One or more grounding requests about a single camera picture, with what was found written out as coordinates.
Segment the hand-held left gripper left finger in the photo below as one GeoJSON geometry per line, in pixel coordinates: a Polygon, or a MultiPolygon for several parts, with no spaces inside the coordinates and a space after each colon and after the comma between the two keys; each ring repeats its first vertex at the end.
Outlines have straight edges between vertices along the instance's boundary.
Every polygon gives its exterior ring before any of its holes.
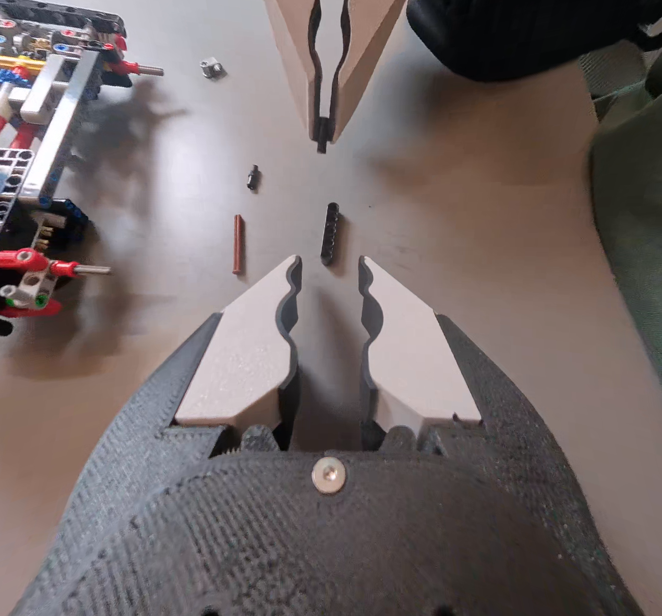
{"type": "Polygon", "coordinates": [[[175,413],[179,426],[285,422],[281,397],[297,372],[291,331],[301,286],[301,257],[289,256],[223,309],[175,413]]]}

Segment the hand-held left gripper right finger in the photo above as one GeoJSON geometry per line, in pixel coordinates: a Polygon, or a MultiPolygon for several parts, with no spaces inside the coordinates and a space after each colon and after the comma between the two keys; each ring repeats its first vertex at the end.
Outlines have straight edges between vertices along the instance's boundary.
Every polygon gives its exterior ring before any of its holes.
{"type": "Polygon", "coordinates": [[[361,256],[361,413],[378,428],[475,427],[481,414],[429,305],[361,256]]]}

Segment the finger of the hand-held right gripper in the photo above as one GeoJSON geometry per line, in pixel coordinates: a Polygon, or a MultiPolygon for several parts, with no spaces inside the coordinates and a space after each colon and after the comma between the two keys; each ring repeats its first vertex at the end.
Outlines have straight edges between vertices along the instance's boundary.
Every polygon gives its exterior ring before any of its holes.
{"type": "Polygon", "coordinates": [[[406,0],[344,0],[343,52],[331,94],[331,143],[336,143],[366,91],[406,0]]]}
{"type": "Polygon", "coordinates": [[[320,0],[264,0],[275,43],[302,124],[319,140],[322,68],[315,49],[320,0]]]}

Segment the black lego beam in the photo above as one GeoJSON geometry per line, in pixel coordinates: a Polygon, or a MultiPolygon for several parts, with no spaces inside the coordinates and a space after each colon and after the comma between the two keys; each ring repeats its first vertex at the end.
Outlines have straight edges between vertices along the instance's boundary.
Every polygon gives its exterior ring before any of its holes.
{"type": "Polygon", "coordinates": [[[336,202],[329,203],[320,249],[320,261],[325,267],[330,267],[334,263],[340,251],[342,225],[343,215],[340,211],[340,206],[336,202]]]}

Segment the lego car chassis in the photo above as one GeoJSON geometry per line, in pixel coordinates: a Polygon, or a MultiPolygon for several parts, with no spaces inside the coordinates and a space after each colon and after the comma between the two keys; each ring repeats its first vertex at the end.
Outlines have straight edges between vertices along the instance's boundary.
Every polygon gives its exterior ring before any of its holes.
{"type": "Polygon", "coordinates": [[[163,69],[126,58],[123,19],[36,0],[1,0],[1,336],[18,320],[62,310],[62,281],[108,275],[108,267],[62,259],[88,216],[56,191],[88,105],[102,87],[163,69]]]}

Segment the black textured cushion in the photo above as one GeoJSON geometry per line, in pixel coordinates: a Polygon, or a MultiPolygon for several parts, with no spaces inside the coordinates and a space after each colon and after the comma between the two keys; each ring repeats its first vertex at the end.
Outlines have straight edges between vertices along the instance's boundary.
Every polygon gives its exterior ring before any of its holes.
{"type": "Polygon", "coordinates": [[[443,66],[475,82],[506,82],[627,41],[661,47],[645,26],[661,0],[408,0],[407,20],[443,66]]]}

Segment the person's green clothing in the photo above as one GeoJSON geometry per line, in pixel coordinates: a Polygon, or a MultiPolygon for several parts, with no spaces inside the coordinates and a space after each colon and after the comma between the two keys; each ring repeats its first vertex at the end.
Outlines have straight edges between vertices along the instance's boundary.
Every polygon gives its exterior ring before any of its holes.
{"type": "Polygon", "coordinates": [[[581,58],[599,127],[593,216],[614,280],[661,377],[661,52],[629,42],[581,58]]]}

